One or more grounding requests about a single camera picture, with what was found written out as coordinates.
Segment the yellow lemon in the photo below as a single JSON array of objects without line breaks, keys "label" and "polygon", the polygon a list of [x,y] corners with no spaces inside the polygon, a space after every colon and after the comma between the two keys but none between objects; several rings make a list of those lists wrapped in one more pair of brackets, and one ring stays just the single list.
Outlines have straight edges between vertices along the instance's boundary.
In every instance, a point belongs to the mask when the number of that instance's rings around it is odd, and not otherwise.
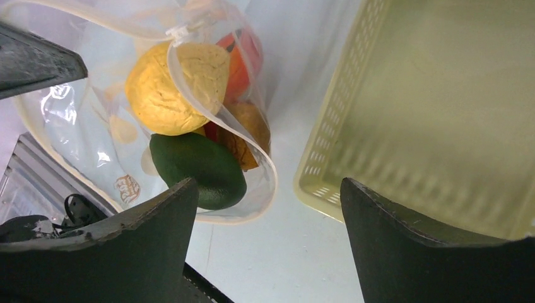
[{"label": "yellow lemon", "polygon": [[142,54],[130,71],[124,93],[138,120],[157,134],[190,133],[208,119],[182,93],[188,88],[213,115],[221,109],[230,75],[226,49],[188,42],[163,42]]}]

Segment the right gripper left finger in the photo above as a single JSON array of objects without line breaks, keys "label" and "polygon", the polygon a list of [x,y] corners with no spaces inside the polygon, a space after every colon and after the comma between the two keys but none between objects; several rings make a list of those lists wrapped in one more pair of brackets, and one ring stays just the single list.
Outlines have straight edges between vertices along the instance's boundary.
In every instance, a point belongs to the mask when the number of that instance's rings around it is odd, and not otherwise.
[{"label": "right gripper left finger", "polygon": [[197,210],[185,179],[56,239],[1,245],[2,302],[178,302]]}]

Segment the clear dotted zip bag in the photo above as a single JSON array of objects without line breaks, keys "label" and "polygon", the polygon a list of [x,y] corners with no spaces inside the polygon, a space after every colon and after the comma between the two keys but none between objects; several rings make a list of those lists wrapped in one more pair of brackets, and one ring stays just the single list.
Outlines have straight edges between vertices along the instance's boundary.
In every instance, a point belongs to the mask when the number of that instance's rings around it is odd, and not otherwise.
[{"label": "clear dotted zip bag", "polygon": [[1,20],[73,51],[87,76],[16,96],[30,134],[116,211],[191,177],[197,219],[244,223],[278,176],[262,45],[229,1],[2,1]]}]

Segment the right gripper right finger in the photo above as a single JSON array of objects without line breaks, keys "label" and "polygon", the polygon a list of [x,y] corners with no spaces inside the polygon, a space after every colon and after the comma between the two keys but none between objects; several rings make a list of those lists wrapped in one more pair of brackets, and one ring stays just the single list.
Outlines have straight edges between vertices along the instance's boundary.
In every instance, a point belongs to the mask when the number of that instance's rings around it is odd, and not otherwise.
[{"label": "right gripper right finger", "polygon": [[365,302],[533,302],[534,238],[453,227],[354,179],[341,209]]}]

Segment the red mango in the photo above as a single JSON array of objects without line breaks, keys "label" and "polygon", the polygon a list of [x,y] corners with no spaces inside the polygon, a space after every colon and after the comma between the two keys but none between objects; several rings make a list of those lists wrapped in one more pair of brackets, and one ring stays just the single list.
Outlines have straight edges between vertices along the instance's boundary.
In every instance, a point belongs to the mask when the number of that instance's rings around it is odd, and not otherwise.
[{"label": "red mango", "polygon": [[230,55],[230,75],[226,87],[225,103],[232,103],[243,95],[250,86],[244,55],[249,60],[254,76],[263,64],[262,44],[259,37],[247,28],[239,28],[219,39],[218,46]]}]

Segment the green avocado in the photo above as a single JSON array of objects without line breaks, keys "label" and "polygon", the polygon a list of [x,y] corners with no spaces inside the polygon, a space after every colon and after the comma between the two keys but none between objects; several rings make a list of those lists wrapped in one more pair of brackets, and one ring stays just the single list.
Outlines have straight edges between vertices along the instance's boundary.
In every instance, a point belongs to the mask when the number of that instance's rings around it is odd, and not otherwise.
[{"label": "green avocado", "polygon": [[224,146],[201,134],[152,134],[149,148],[156,171],[167,186],[186,178],[196,180],[198,207],[202,209],[229,208],[247,192],[238,161]]}]

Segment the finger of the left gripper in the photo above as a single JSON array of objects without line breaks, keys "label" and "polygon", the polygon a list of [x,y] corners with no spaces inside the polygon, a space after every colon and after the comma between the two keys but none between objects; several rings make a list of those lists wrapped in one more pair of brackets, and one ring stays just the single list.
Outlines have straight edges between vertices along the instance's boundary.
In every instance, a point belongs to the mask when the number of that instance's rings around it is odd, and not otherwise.
[{"label": "finger of the left gripper", "polygon": [[79,54],[1,22],[1,99],[87,77]]}]

